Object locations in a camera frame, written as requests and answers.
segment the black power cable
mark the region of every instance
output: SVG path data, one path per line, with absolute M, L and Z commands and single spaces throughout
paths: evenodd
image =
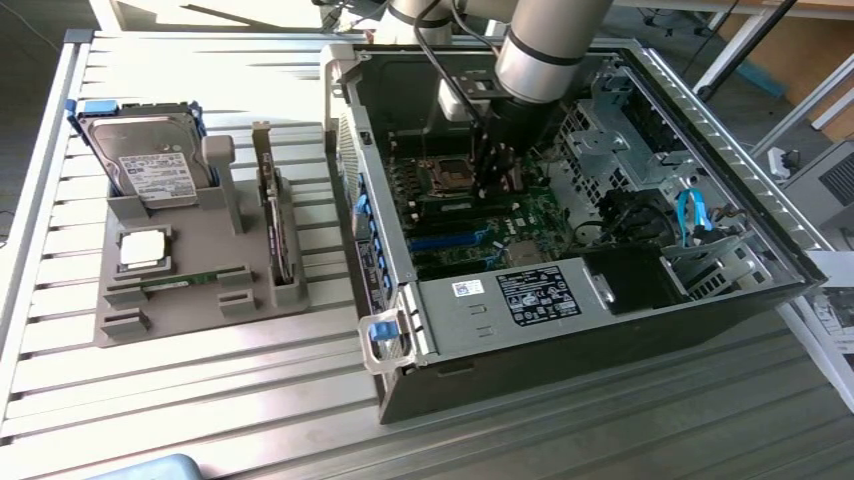
M 436 5 L 439 5 L 440 1 L 442 0 L 432 0 L 430 5 L 427 5 L 427 8 L 424 8 L 422 13 L 418 14 L 418 17 L 415 17 L 415 25 L 412 26 L 412 32 L 415 33 L 415 40 L 418 40 L 418 44 L 420 45 L 422 50 L 424 51 L 424 55 L 427 55 L 427 59 L 430 60 L 430 63 L 432 63 L 432 66 L 439 72 L 439 76 L 444 80 L 444 83 L 447 83 L 448 88 L 451 89 L 451 92 L 456 97 L 456 100 L 459 100 L 459 102 L 463 104 L 463 107 L 466 108 L 468 115 L 471 115 L 471 119 L 475 124 L 475 127 L 479 127 L 483 125 L 483 117 L 480 116 L 480 112 L 478 112 L 478 109 L 475 108 L 471 101 L 468 100 L 468 97 L 466 97 L 466 94 L 463 93 L 463 89 L 459 87 L 459 85 L 454 81 L 454 78 L 451 78 L 451 74 L 447 72 L 447 70 L 439 63 L 436 54 L 434 53 L 432 49 L 430 48 L 430 45 L 427 44 L 427 41 L 424 40 L 424 34 L 422 33 L 422 29 L 420 29 L 420 25 L 422 25 L 422 22 L 424 21 L 424 18 L 427 17 L 430 12 L 432 12 L 432 9 L 436 8 Z
M 459 10 L 456 9 L 458 2 L 459 0 L 452 1 L 451 12 L 454 13 L 454 20 L 456 21 L 459 28 L 462 28 L 468 35 L 475 37 L 480 41 L 480 43 L 483 43 L 487 47 L 490 47 L 490 50 L 492 50 L 492 54 L 498 57 L 498 55 L 500 54 L 498 47 L 492 45 L 492 42 L 490 42 L 483 35 L 475 32 L 474 29 L 468 25 L 466 25 L 466 22 L 463 21 L 463 17 L 459 14 Z
M 708 36 L 706 37 L 706 40 L 703 41 L 703 44 L 699 46 L 699 48 L 694 52 L 694 55 L 691 56 L 691 59 L 688 60 L 688 64 L 686 65 L 684 69 L 682 70 L 682 77 L 684 77 L 684 74 L 688 72 L 688 69 L 691 68 L 691 65 L 694 65 L 694 62 L 696 61 L 696 57 L 699 57 L 699 53 L 706 48 L 706 45 L 708 45 L 708 42 L 711 41 L 714 36 L 718 34 L 718 31 L 720 30 L 720 27 L 723 26 L 723 23 L 726 22 L 726 19 L 730 18 L 730 15 L 732 14 L 732 10 L 735 10 L 735 7 L 738 6 L 739 2 L 740 2 L 740 0 L 735 0 L 732 2 L 732 4 L 730 5 L 730 8 L 727 9 L 726 13 L 723 14 L 723 19 L 720 20 L 720 22 L 718 22 L 718 25 L 715 25 L 714 30 L 710 32 Z
M 359 20 L 356 20 L 354 22 L 352 25 L 350 25 L 350 27 L 347 27 L 347 30 L 344 30 L 343 32 L 338 32 L 338 33 L 347 33 L 347 32 L 352 32 L 352 29 L 356 28 L 356 26 L 359 26 L 359 24 L 362 22 L 364 22 L 367 19 L 374 18 L 374 15 L 376 15 L 379 12 L 382 12 L 386 7 L 388 6 L 388 0 L 386 0 L 379 7 L 376 7 L 376 10 L 374 10 L 371 13 L 368 13 L 367 15 L 364 15 Z

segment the blue pcie slot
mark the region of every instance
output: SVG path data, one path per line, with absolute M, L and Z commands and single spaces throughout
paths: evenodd
M 412 252 L 423 252 L 427 250 L 439 250 L 451 247 L 476 247 L 483 242 L 487 230 L 479 230 L 471 233 L 459 233 L 456 235 L 443 235 L 440 237 L 415 238 L 410 242 L 410 250 Z

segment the slotted aluminum surface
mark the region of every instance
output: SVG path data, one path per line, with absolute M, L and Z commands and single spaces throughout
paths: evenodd
M 44 200 L 21 227 L 31 246 L 12 278 L 0 477 L 84 478 L 171 453 L 189 455 L 207 478 L 850 474 L 854 419 L 775 314 L 691 350 L 378 424 L 320 143 L 319 50 L 344 40 L 124 33 L 77 47 L 68 96 L 197 100 L 211 133 L 235 137 L 239 179 L 253 175 L 251 122 L 271 122 L 297 192 L 313 310 L 88 345 L 105 178 L 53 122 L 33 179 Z

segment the hard disk drive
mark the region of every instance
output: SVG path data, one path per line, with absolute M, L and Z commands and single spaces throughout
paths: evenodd
M 212 186 L 215 178 L 201 159 L 196 105 L 87 102 L 75 123 L 117 196 L 137 195 L 151 209 L 197 203 L 196 189 Z

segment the white sticker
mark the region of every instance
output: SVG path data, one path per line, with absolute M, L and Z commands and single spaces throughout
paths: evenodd
M 119 157 L 119 161 L 144 202 L 196 195 L 183 153 Z
M 483 293 L 483 284 L 480 280 L 468 280 L 467 282 L 456 282 L 454 285 L 454 295 L 456 297 L 467 297 Z

